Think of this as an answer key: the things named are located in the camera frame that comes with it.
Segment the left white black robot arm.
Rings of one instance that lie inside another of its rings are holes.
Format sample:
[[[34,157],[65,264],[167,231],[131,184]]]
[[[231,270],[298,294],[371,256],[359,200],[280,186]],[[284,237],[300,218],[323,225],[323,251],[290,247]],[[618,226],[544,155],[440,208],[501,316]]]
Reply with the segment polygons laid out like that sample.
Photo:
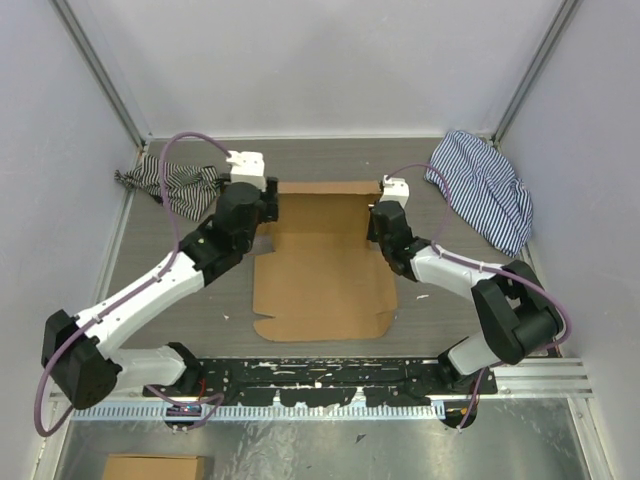
[[[171,305],[238,265],[252,249],[259,225],[277,221],[278,213],[277,178],[258,188],[225,177],[214,213],[159,265],[98,305],[75,315],[52,314],[45,324],[42,365],[72,407],[85,410],[116,390],[139,387],[195,394],[204,373],[183,344],[122,346]]]

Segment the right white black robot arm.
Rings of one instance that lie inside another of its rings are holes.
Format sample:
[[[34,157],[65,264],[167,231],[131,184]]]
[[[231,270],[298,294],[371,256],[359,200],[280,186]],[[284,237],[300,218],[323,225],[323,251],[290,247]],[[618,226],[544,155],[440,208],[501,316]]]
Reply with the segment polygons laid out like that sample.
[[[437,357],[437,372],[447,392],[466,392],[481,369],[516,365],[534,351],[547,349],[565,330],[558,308],[526,263],[484,264],[453,254],[414,235],[397,201],[372,206],[369,230],[396,275],[436,285],[475,307],[480,332]]]

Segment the brown cardboard box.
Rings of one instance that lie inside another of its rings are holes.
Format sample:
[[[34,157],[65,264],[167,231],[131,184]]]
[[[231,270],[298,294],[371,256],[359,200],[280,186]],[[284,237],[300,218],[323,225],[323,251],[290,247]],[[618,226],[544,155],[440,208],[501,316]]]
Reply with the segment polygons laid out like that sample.
[[[279,218],[259,231],[253,310],[273,342],[376,339],[397,308],[395,275],[367,238],[375,181],[282,182]]]

